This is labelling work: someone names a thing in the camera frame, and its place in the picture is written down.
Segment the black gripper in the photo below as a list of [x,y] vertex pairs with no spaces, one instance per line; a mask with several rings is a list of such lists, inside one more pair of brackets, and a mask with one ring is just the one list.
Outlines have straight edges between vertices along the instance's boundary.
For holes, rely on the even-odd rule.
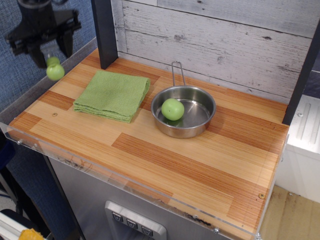
[[28,53],[39,68],[46,68],[40,46],[55,40],[66,58],[73,54],[73,33],[81,28],[76,9],[54,10],[51,0],[19,0],[21,22],[5,36],[15,55]]

